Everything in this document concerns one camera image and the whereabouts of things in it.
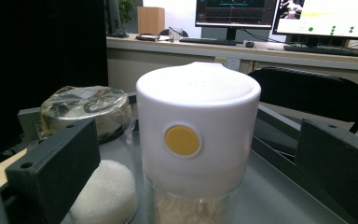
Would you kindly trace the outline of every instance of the white powder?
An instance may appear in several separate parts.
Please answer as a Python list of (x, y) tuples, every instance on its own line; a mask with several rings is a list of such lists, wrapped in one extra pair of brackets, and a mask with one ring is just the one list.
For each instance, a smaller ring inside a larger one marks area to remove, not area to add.
[(117, 161), (102, 160), (70, 213), (75, 224), (123, 224), (131, 220), (137, 206), (132, 172)]
[(223, 224), (224, 205), (217, 199), (196, 202), (163, 196), (155, 209), (160, 224)]

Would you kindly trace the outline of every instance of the white desk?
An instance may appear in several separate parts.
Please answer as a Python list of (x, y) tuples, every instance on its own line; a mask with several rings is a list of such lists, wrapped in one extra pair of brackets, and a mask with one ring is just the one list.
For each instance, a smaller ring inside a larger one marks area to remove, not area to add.
[[(127, 138), (123, 135), (114, 141), (100, 145), (101, 158), (119, 161), (123, 164), (134, 164), (132, 170), (137, 183), (139, 207), (130, 223), (146, 223), (145, 186), (139, 133), (133, 133), (130, 146), (127, 143)], [(7, 182), (4, 170), (24, 154), (25, 150), (0, 164), (0, 187)], [(253, 148), (239, 188), (233, 224), (237, 223), (344, 224), (347, 222), (301, 188), (296, 181), (257, 154)]]
[[(136, 40), (137, 34), (128, 38), (108, 37), (109, 86), (125, 92), (135, 91), (138, 78), (147, 72), (168, 66), (193, 62), (213, 63), (215, 57), (241, 59), (240, 72), (247, 74), (266, 66), (280, 66), (345, 77), (358, 83), (358, 58), (336, 55), (321, 55), (284, 51), (283, 44), (255, 42), (255, 48), (237, 46), (198, 45), (181, 42), (150, 42)], [(289, 112), (294, 117), (300, 114), (272, 107), (278, 112)], [(350, 125), (334, 120), (325, 120), (343, 128)]]

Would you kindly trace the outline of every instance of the white food chopper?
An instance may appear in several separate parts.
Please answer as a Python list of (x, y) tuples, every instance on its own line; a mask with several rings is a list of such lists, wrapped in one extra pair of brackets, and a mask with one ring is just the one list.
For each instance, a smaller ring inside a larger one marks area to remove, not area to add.
[(149, 223), (230, 223), (259, 84), (220, 63), (190, 63), (149, 72), (136, 90)]

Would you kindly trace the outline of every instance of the monitor screen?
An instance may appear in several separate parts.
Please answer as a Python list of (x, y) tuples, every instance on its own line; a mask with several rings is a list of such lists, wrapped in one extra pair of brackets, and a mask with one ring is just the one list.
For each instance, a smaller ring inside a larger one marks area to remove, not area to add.
[(306, 35), (312, 39), (307, 43), (309, 47), (317, 45), (319, 37), (358, 40), (358, 1), (279, 1), (274, 35)]
[(277, 0), (197, 0), (196, 27), (227, 27), (227, 39), (237, 29), (272, 29)]

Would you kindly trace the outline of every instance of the keyboard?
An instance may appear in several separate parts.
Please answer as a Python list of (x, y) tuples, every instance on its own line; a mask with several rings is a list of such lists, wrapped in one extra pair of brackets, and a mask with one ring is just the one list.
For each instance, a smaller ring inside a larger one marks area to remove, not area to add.
[(227, 45), (227, 46), (237, 45), (237, 42), (235, 42), (235, 40), (227, 40), (227, 39), (182, 37), (179, 39), (179, 41), (184, 43), (195, 43), (195, 44), (211, 44), (211, 45)]
[(326, 47), (300, 47), (300, 46), (283, 46), (284, 50), (295, 51), (295, 52), (306, 52), (306, 53), (319, 53), (319, 54), (332, 54), (332, 55), (341, 55), (341, 56), (352, 56), (358, 57), (358, 51), (353, 49), (331, 49)]

